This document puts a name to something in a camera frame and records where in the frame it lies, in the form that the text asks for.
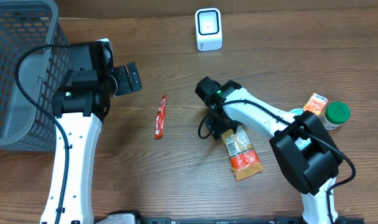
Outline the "spaghetti pack orange ends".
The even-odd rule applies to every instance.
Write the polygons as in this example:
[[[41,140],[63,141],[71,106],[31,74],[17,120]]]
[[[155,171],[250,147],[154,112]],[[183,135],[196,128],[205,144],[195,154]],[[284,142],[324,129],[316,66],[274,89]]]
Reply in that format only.
[[[237,127],[236,132],[227,130],[221,135],[226,146],[231,170],[237,181],[246,179],[264,170],[254,146],[242,125]]]

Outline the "red chocolate bar wrapper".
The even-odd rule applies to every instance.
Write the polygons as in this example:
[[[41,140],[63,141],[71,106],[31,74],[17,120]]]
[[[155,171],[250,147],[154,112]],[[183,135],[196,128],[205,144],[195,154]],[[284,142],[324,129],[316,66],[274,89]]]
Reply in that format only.
[[[166,95],[161,98],[156,120],[155,120],[155,140],[162,139],[164,135],[164,122],[165,122],[165,112],[166,112]]]

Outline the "teal tissue pack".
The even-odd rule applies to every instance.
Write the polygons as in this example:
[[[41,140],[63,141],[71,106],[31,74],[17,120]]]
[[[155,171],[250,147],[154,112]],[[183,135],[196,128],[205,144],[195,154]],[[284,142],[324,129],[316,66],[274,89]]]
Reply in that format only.
[[[292,109],[290,112],[295,115],[301,115],[303,113],[303,108],[295,108],[295,109]],[[307,138],[307,139],[298,138],[295,141],[295,144],[299,148],[300,151],[306,148],[310,143],[311,143],[310,138]]]

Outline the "orange tissue pack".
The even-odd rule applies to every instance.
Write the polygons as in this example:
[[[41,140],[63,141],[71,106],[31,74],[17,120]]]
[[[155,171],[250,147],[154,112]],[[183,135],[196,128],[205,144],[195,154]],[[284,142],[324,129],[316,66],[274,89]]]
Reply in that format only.
[[[303,110],[311,111],[315,115],[319,116],[328,103],[328,99],[317,93],[313,93],[309,100],[305,103]]]

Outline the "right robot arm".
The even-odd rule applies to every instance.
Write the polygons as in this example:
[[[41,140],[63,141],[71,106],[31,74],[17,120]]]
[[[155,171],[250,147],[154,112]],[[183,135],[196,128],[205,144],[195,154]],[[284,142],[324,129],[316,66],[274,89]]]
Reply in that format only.
[[[316,114],[300,115],[277,109],[250,94],[230,80],[224,85],[206,77],[195,93],[209,108],[201,120],[215,139],[226,138],[235,156],[247,158],[248,150],[239,151],[234,135],[242,124],[269,139],[283,176],[301,193],[302,219],[305,223],[335,223],[333,190],[338,183],[339,165],[344,155]]]

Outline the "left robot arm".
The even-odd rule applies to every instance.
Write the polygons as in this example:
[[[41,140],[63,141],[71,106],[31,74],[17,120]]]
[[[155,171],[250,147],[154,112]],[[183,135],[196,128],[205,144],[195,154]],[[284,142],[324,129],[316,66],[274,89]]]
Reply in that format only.
[[[96,145],[111,98],[142,88],[137,65],[72,73],[53,98],[57,120],[52,181],[41,223],[93,223],[92,181]]]

